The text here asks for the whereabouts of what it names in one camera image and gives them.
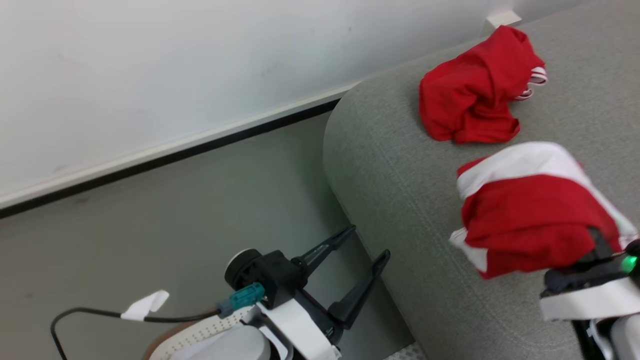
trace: black cable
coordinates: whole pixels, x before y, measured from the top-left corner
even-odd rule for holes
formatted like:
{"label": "black cable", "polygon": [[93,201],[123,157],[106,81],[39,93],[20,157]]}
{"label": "black cable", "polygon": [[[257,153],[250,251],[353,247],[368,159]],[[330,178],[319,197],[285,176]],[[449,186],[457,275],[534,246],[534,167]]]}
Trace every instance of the black cable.
{"label": "black cable", "polygon": [[[60,354],[60,358],[62,358],[62,360],[67,360],[67,356],[65,355],[64,350],[62,350],[62,344],[60,344],[60,340],[58,339],[58,335],[56,334],[56,324],[65,316],[71,315],[73,313],[87,313],[87,314],[108,316],[112,318],[120,318],[120,316],[122,315],[121,313],[116,313],[114,311],[91,309],[89,307],[74,307],[73,309],[69,309],[67,311],[60,313],[58,316],[56,316],[53,319],[49,329],[51,331],[51,337],[53,338],[53,342],[56,344],[56,348],[58,349],[58,353]],[[216,309],[215,311],[210,311],[208,313],[193,315],[193,316],[185,316],[182,318],[157,318],[154,316],[146,316],[142,321],[155,322],[155,323],[194,322],[194,321],[210,318],[212,316],[219,315],[219,314],[220,314],[220,310]]]}

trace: gray fabric upholstery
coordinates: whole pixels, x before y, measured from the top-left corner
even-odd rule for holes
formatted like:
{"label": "gray fabric upholstery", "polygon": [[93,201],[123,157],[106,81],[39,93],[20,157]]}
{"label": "gray fabric upholstery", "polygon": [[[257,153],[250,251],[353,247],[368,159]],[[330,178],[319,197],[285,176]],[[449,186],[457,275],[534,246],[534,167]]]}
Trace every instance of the gray fabric upholstery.
{"label": "gray fabric upholstery", "polygon": [[[549,82],[512,105],[522,124],[510,144],[558,142],[640,225],[640,2],[599,1],[522,26],[547,62]],[[449,244],[461,227],[456,169],[507,145],[453,145],[418,115],[425,72],[465,44],[358,85],[324,138],[328,180],[430,360],[579,359],[571,327],[541,320],[542,272],[482,280]]]}

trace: red cloth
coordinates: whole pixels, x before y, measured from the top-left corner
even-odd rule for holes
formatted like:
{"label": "red cloth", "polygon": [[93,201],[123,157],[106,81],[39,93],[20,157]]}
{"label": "red cloth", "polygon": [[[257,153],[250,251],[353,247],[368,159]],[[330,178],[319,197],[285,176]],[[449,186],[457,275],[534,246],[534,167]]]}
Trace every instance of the red cloth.
{"label": "red cloth", "polygon": [[485,279],[570,266],[595,248],[589,228],[614,252],[639,237],[556,143],[520,143],[471,161],[457,187],[464,227],[449,240]]}
{"label": "red cloth", "polygon": [[420,82],[420,117],[435,140],[501,143],[520,130],[508,102],[543,67],[527,35],[500,26],[484,42],[429,71]]}
{"label": "red cloth", "polygon": [[494,181],[466,199],[465,242],[488,249],[485,279],[574,264],[595,248],[588,227],[622,251],[613,219],[591,194],[562,177],[536,175]]}

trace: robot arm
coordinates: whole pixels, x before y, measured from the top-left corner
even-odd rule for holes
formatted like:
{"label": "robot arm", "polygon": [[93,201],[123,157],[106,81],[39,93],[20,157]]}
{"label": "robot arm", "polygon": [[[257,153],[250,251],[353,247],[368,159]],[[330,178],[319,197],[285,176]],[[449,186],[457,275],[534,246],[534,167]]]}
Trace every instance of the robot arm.
{"label": "robot arm", "polygon": [[[236,291],[260,284],[264,296],[240,324],[187,359],[338,360],[342,333],[356,320],[390,252],[383,251],[369,274],[328,309],[304,287],[313,271],[354,231],[351,225],[291,260],[280,251],[262,255],[249,249],[236,255],[225,272],[227,283]],[[230,312],[223,310],[221,316]]]}
{"label": "robot arm", "polygon": [[640,241],[613,254],[591,230],[595,250],[568,268],[545,274],[545,320],[569,320],[586,360],[640,359]]}

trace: wall outlet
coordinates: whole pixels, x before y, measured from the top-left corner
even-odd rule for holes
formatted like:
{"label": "wall outlet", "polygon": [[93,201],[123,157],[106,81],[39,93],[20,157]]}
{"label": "wall outlet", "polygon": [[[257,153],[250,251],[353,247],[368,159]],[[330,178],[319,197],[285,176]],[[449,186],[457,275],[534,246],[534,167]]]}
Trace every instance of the wall outlet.
{"label": "wall outlet", "polygon": [[493,33],[500,25],[518,26],[522,18],[513,10],[495,13],[486,18],[481,36],[487,37]]}

